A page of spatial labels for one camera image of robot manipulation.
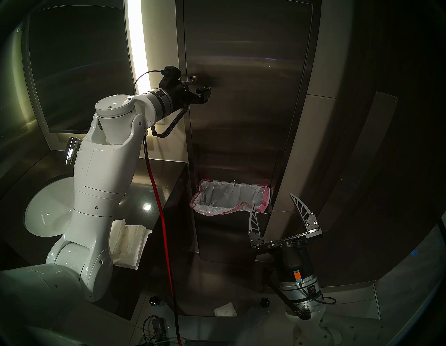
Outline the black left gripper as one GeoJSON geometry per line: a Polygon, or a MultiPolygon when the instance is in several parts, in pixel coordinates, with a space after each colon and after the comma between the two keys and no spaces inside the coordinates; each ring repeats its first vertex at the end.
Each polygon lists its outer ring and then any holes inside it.
{"type": "Polygon", "coordinates": [[[193,93],[194,82],[181,81],[181,70],[175,66],[166,66],[161,70],[162,79],[159,82],[159,88],[163,89],[169,95],[171,100],[171,111],[175,112],[193,103],[195,96],[198,95],[198,102],[208,102],[212,87],[196,88],[193,93]]]}

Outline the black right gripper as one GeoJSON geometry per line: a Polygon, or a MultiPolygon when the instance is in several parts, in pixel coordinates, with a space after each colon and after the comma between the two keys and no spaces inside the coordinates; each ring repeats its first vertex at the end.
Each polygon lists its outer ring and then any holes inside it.
{"type": "Polygon", "coordinates": [[[281,240],[264,242],[257,219],[255,205],[252,206],[248,221],[248,237],[255,255],[270,254],[273,257],[279,282],[303,282],[314,275],[314,268],[307,250],[309,240],[323,236],[315,214],[306,204],[289,193],[307,233],[297,234],[281,240]]]}

